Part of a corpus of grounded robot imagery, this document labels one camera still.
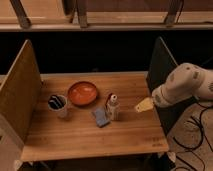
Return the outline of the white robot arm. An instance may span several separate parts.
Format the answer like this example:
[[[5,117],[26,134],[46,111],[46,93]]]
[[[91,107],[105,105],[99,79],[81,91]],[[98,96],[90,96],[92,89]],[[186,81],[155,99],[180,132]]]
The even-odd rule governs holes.
[[[204,100],[213,100],[213,71],[191,63],[177,66],[166,81],[135,106],[140,113],[154,106],[170,107],[192,96]]]

